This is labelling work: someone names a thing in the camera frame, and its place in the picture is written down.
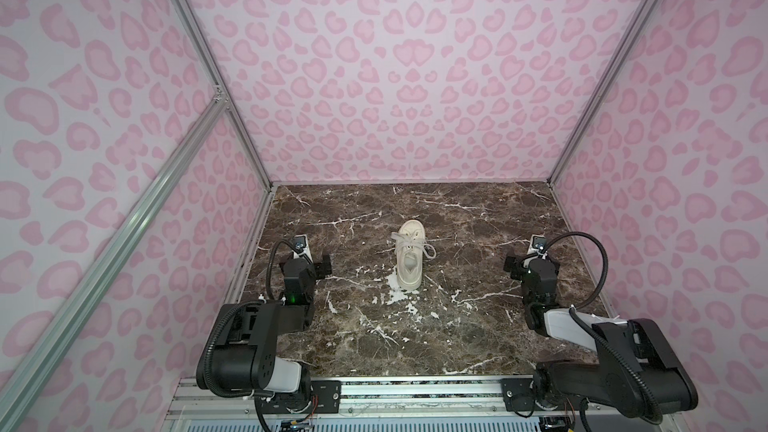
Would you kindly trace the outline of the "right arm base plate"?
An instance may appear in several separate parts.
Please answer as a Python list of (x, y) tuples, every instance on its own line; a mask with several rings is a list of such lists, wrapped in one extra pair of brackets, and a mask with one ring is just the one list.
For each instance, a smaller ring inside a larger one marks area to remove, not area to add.
[(531, 376), (516, 376), (500, 380), (502, 398), (507, 412), (529, 418), (537, 411)]

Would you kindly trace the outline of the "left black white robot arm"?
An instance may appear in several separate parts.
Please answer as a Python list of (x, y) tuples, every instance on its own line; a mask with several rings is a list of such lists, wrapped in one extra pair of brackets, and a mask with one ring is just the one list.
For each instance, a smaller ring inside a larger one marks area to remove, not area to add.
[(196, 383), (222, 398), (268, 400), (271, 413), (302, 413), (319, 403), (318, 393), (308, 366), (278, 356), (278, 338), (310, 328), (316, 285), (332, 274), (332, 261), (328, 254), (313, 263), (295, 257), (281, 270), (282, 299), (222, 306), (201, 353)]

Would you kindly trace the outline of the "right rear aluminium post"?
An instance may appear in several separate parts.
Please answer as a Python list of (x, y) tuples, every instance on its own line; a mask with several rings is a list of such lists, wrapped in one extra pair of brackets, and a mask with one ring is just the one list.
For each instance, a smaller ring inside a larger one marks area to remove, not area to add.
[(607, 62), (604, 72), (597, 81), (596, 87), (587, 101), (575, 127), (570, 134), (565, 147), (558, 158), (552, 173), (546, 183), (551, 190), (564, 177), (566, 168), (577, 153), (577, 149), (586, 136), (589, 127), (598, 115), (611, 87), (620, 76), (621, 71), (630, 58), (633, 49), (639, 42), (644, 30), (650, 23), (663, 0), (640, 0), (631, 20), (628, 22), (620, 40)]

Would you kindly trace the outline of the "left rear aluminium post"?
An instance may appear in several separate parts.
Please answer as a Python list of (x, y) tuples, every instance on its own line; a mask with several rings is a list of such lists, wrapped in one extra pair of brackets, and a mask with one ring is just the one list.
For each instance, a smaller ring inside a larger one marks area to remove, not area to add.
[(256, 171), (261, 185), (266, 190), (271, 190), (273, 188), (273, 182), (266, 172), (266, 168), (259, 157), (254, 141), (247, 130), (245, 120), (231, 95), (230, 88), (223, 77), (222, 70), (217, 63), (203, 27), (195, 14), (191, 0), (170, 0), (170, 2), (189, 37), (191, 46), (200, 60), (203, 69), (209, 76), (217, 95), (224, 102), (226, 113), (235, 127), (236, 136), (244, 146), (246, 157)]

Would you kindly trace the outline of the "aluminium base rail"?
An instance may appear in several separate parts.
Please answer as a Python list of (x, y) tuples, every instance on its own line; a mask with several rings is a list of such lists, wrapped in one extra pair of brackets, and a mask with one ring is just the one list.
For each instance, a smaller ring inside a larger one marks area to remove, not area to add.
[(252, 398), (221, 398), (192, 379), (178, 386), (164, 431), (685, 431), (679, 414), (658, 425), (608, 406), (561, 401), (522, 418), (507, 412), (500, 380), (516, 376), (333, 377), (342, 382), (339, 412), (264, 414)]

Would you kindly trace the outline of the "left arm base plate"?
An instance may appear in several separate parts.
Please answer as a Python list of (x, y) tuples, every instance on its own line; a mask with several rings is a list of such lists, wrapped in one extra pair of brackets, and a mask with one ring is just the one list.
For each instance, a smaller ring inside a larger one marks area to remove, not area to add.
[(340, 409), (341, 396), (341, 381), (312, 380), (309, 385), (302, 384), (295, 393), (276, 393), (272, 397), (256, 399), (255, 404), (264, 414), (336, 414)]

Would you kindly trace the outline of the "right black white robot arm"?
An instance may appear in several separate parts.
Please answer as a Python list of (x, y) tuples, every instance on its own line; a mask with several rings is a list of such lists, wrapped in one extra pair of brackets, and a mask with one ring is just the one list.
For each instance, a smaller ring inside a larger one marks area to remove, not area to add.
[(528, 389), (509, 393), (511, 403), (544, 410), (577, 398), (650, 423), (698, 406), (693, 380), (653, 320), (609, 319), (582, 313), (574, 305), (560, 306), (560, 265), (544, 254), (509, 255), (503, 269), (521, 285), (523, 317), (530, 330), (596, 355), (593, 364), (537, 363)]

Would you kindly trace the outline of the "white shoelace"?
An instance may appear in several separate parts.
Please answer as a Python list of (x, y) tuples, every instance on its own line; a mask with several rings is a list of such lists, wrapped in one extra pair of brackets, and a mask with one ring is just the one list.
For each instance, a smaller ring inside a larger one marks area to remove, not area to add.
[(395, 242), (395, 253), (400, 256), (402, 254), (412, 252), (420, 253), (428, 260), (436, 258), (436, 249), (432, 244), (429, 244), (424, 238), (413, 237), (408, 234), (402, 234), (397, 232), (391, 233), (391, 239)]

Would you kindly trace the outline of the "left diagonal aluminium strut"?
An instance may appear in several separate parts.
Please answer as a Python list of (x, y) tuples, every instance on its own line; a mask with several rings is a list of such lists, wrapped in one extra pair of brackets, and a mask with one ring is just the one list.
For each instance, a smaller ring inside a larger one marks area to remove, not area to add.
[(227, 109), (224, 99), (210, 102), (19, 364), (1, 394), (3, 431), (23, 422)]

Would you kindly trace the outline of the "cream white sneaker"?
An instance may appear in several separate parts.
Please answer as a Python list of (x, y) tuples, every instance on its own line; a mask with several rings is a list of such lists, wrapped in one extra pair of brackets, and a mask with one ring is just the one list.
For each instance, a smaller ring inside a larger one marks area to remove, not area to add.
[[(418, 220), (406, 221), (397, 233), (408, 234), (426, 240), (425, 228)], [(420, 253), (408, 252), (398, 256), (396, 253), (396, 277), (402, 290), (412, 291), (421, 286), (424, 257)]]

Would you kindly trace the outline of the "aluminium post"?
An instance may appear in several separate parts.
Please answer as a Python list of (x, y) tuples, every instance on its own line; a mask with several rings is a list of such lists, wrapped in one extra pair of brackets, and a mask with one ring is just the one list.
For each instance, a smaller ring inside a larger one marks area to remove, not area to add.
[(598, 115), (611, 87), (620, 76), (621, 71), (630, 58), (633, 49), (639, 42), (644, 30), (650, 23), (663, 0), (640, 0), (631, 20), (628, 22), (620, 40), (607, 62), (604, 72), (597, 81), (596, 87), (587, 101), (575, 127), (570, 134), (565, 147), (558, 158), (552, 173), (546, 183), (551, 190), (564, 177), (566, 168), (577, 153), (577, 149), (586, 136), (589, 127)]
[(244, 146), (246, 157), (256, 171), (261, 185), (266, 190), (271, 190), (273, 188), (273, 182), (266, 172), (266, 168), (259, 157), (254, 141), (247, 130), (245, 120), (231, 95), (230, 88), (223, 77), (222, 70), (217, 63), (203, 27), (195, 14), (191, 0), (170, 0), (170, 2), (189, 37), (191, 46), (200, 60), (203, 69), (209, 76), (217, 95), (224, 102), (226, 113), (235, 127), (236, 136)]

